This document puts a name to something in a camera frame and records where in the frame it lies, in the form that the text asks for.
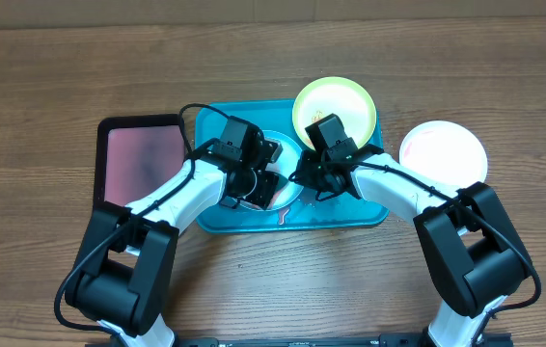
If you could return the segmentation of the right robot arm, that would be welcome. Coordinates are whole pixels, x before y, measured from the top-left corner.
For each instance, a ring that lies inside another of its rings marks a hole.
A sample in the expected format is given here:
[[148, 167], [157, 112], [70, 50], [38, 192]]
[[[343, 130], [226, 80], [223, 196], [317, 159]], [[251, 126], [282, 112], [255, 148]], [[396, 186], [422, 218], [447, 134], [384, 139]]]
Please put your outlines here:
[[381, 148], [302, 153], [290, 181], [318, 200], [348, 193], [382, 205], [416, 229], [431, 280], [443, 300], [429, 324], [433, 346], [486, 346], [487, 323], [505, 299], [537, 280], [528, 251], [495, 191], [440, 184], [402, 167]]

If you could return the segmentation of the light blue plate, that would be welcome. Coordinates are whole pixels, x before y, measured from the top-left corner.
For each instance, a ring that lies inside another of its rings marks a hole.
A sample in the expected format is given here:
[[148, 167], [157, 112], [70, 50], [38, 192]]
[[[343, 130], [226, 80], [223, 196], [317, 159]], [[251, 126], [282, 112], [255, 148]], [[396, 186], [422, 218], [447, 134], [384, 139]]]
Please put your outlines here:
[[275, 194], [266, 210], [279, 210], [290, 206], [303, 190], [301, 185], [288, 180], [289, 176], [296, 170], [302, 149], [294, 140], [283, 133], [264, 130], [263, 134], [267, 141], [275, 142], [281, 147], [281, 153], [277, 160], [274, 163], [268, 163], [265, 167], [267, 172], [275, 173], [279, 177]]

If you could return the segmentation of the white plate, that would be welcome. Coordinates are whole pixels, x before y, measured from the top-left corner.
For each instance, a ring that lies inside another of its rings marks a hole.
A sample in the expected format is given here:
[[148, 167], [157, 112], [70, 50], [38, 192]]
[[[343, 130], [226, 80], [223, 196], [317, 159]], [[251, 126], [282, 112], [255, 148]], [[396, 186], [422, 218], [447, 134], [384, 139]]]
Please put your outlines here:
[[481, 141], [450, 121], [417, 125], [402, 140], [398, 154], [403, 167], [452, 186], [484, 182], [488, 174], [488, 156]]

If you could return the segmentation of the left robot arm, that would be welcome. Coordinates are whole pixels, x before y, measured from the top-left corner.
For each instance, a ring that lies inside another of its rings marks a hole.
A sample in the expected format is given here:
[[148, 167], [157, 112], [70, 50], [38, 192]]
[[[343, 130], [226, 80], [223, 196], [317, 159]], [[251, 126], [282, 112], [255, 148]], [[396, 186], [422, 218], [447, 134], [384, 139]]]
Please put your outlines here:
[[265, 208], [280, 177], [271, 171], [282, 145], [210, 139], [188, 150], [178, 173], [149, 195], [94, 208], [74, 265], [54, 299], [63, 326], [109, 334], [114, 346], [173, 346], [164, 322], [180, 234], [224, 198]]

